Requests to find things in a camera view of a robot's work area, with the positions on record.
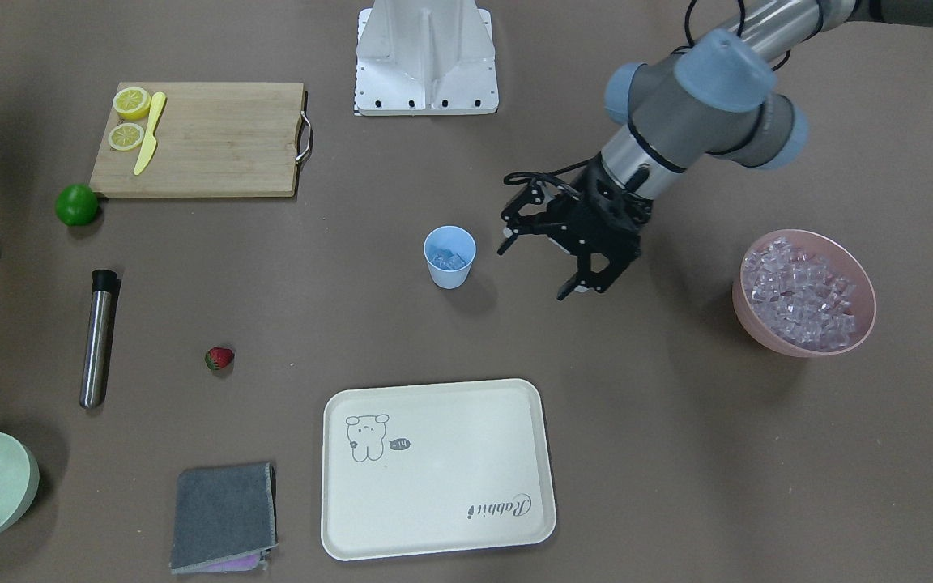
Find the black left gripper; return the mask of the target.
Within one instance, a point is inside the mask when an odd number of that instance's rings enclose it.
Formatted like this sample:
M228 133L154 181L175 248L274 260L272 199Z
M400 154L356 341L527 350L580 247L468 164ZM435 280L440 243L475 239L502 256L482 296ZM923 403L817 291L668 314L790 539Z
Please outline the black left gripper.
M501 211L503 256L520 236L546 236L577 259L574 275L556 299L593 289L603 294L641 256L641 230L652 202L637 194L650 176L642 165L618 185L600 155L556 171L513 171L503 182L518 192Z

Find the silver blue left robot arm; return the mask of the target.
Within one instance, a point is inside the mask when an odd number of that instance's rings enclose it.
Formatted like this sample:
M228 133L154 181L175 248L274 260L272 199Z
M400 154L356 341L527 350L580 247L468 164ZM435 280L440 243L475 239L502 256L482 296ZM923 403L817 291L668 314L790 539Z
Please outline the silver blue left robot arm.
M756 1L655 64L627 63L607 83L617 133L564 171L515 171L502 210L504 254L521 236L545 236L577 259L558 299L603 294L641 256L653 203L704 155L745 168L780 168L803 149L808 123L774 91L775 67L819 33L848 22L933 28L933 1Z

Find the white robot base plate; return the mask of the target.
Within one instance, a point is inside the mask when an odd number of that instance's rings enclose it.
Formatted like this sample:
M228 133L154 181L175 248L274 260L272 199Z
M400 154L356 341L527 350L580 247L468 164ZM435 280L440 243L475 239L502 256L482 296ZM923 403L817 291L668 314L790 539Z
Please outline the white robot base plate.
M371 7L358 14L356 47ZM492 15L479 7L492 40ZM389 64L370 63L356 56L353 112L359 116L466 116L499 110L496 50L491 62L459 64L441 77L408 77Z

